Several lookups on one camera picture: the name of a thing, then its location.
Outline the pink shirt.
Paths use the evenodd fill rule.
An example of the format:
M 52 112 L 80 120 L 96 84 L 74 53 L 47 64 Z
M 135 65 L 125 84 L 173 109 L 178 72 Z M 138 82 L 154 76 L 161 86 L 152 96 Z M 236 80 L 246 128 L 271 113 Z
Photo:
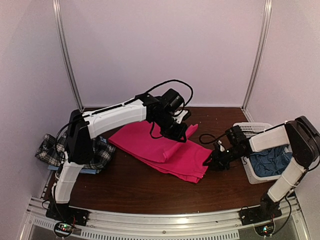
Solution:
M 109 143 L 164 174 L 198 183 L 208 167 L 203 162 L 211 150 L 191 140 L 185 143 L 167 138 L 153 139 L 152 125 L 147 121 L 123 126 L 108 138 Z

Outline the black white plaid shirt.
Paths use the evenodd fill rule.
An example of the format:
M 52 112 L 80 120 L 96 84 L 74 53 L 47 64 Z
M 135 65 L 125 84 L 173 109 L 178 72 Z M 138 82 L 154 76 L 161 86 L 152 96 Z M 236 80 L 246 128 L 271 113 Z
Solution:
M 56 152 L 56 138 L 50 134 L 45 134 L 40 147 L 35 152 L 35 157 L 54 167 L 59 167 L 61 159 Z M 105 169 L 107 164 L 112 160 L 116 147 L 109 144 L 103 137 L 96 137 L 91 141 L 93 149 L 93 159 L 83 166 L 84 169 L 96 170 L 100 172 Z

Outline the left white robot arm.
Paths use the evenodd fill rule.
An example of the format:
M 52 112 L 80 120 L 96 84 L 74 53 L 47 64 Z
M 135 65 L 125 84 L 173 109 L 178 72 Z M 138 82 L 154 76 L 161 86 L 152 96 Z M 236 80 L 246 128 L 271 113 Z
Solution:
M 147 121 L 157 124 L 160 135 L 167 139 L 186 142 L 187 124 L 191 116 L 185 109 L 185 100 L 174 89 L 170 88 L 162 96 L 152 96 L 148 92 L 134 98 L 94 111 L 79 112 L 74 110 L 70 115 L 64 149 L 58 152 L 62 160 L 56 182 L 51 192 L 52 213 L 61 222 L 72 218 L 72 211 L 66 207 L 78 175 L 84 165 L 93 158 L 92 140 L 99 135 L 125 126 L 127 124 Z

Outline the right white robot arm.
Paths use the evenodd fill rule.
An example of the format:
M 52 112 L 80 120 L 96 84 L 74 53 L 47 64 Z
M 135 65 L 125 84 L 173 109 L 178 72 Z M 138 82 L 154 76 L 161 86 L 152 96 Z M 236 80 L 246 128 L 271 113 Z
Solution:
M 320 156 L 320 133 L 305 116 L 267 129 L 261 127 L 260 123 L 254 129 L 244 122 L 234 124 L 224 133 L 231 147 L 226 149 L 219 139 L 212 140 L 214 150 L 203 166 L 227 170 L 231 162 L 247 158 L 260 178 L 276 176 L 256 210 L 258 219 L 266 221 L 276 212 L 275 205 L 312 170 L 312 163 Z

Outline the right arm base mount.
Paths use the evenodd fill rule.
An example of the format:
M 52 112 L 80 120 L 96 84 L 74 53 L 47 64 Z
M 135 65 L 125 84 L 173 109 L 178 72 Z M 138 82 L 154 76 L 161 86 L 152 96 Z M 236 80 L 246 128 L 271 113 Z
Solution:
M 271 221 L 273 218 L 281 217 L 282 212 L 280 209 L 276 209 L 272 213 L 263 213 L 261 206 L 248 207 L 244 206 L 238 212 L 241 224 L 243 226 L 256 224 L 265 221 Z

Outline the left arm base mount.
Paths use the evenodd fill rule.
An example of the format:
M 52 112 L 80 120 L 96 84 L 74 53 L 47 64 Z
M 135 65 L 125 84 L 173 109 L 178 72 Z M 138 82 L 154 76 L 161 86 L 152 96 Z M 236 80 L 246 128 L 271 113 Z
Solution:
M 86 226 L 89 211 L 79 208 L 67 207 L 65 210 L 60 210 L 58 213 L 57 209 L 52 206 L 49 210 L 46 211 L 45 216 L 47 218 L 59 221 L 66 222 L 70 225 L 79 225 Z

